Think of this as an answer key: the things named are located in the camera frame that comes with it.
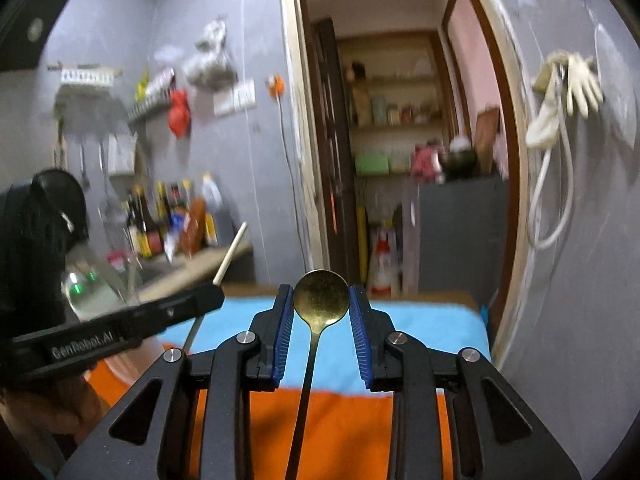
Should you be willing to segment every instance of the orange plug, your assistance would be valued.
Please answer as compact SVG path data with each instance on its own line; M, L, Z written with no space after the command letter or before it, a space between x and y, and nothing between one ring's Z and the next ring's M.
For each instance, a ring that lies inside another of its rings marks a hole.
M273 98L281 97L284 94L284 81L280 77L280 74L271 76L267 81L267 86L269 88L269 94Z

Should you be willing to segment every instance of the red glove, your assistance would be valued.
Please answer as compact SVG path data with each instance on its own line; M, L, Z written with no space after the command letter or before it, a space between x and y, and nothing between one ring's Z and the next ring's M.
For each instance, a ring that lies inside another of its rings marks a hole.
M186 90L171 92L171 102L174 106L169 110L169 128L180 139L191 129L191 111L187 102Z

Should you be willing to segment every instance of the silver screw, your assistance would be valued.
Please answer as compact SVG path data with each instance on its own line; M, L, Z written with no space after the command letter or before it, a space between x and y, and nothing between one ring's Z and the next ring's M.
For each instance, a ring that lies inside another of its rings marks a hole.
M392 332L389 334L389 342L394 345L403 345L408 341L406 334L402 332Z
M480 352L475 348L465 348L462 351L462 358L470 363L475 363L480 358Z
M236 341L238 341L242 345L247 345L249 343L253 343L255 341L255 334L253 332L241 332L236 336Z
M179 348L169 348L162 354L162 358L168 363L175 363L182 357L182 350Z

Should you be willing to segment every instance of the countertop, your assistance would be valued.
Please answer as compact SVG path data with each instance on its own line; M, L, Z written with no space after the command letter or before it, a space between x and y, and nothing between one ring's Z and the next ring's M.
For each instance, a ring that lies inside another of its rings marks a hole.
M247 238L243 238L234 253L233 259L238 259L252 249L251 242ZM228 247L212 247L201 250L191 258L182 255L176 256L174 258L176 269L173 272L139 289L140 302L145 303L165 298L199 282L207 276L211 276L222 264L227 250Z

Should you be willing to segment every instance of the open door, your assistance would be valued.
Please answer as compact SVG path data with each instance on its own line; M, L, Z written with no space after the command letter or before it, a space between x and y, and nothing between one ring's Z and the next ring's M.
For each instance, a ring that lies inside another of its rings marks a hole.
M360 281L354 167L349 120L334 24L330 18L311 26L310 76L316 115L322 195L331 270L350 285Z

